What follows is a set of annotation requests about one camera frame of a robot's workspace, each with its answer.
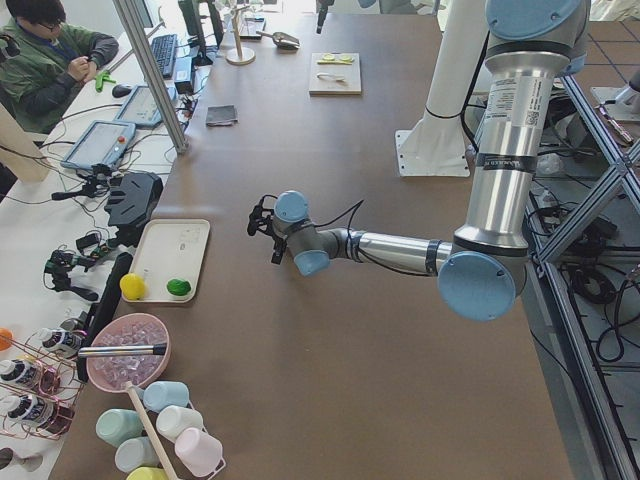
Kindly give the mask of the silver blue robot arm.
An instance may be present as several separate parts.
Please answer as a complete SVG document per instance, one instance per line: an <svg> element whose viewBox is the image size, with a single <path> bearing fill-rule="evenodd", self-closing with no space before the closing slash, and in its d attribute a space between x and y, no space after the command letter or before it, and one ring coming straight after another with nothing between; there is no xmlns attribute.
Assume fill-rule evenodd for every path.
<svg viewBox="0 0 640 480"><path fill-rule="evenodd" d="M248 233L271 237L273 262L290 254L305 276L335 258L369 261L435 277L441 297L460 316L490 321L506 314L526 282L522 223L553 83L583 67L589 15L587 1L452 4L424 115L396 134L403 175L461 174L464 110L480 69L489 71L469 206L451 241L321 225L295 190L281 193L273 207L256 204Z"/></svg>

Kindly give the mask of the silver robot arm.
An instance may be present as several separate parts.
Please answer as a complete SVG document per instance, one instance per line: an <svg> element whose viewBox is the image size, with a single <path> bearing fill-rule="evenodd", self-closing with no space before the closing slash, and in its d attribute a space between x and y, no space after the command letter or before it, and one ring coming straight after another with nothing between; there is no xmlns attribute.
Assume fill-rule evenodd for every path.
<svg viewBox="0 0 640 480"><path fill-rule="evenodd" d="M323 30L323 26L326 20L326 17L329 13L329 8L333 6L335 3L334 0L317 0L317 24L316 24L316 33L321 34Z"/></svg>

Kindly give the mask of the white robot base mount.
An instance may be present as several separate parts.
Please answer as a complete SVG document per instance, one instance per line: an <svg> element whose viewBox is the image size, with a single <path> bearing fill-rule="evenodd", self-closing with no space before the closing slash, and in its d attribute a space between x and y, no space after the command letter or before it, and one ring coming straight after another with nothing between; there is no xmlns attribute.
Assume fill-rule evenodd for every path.
<svg viewBox="0 0 640 480"><path fill-rule="evenodd" d="M454 1L439 48L424 114L398 130L396 157L403 177L467 177L463 109L477 81L488 39L485 3Z"/></svg>

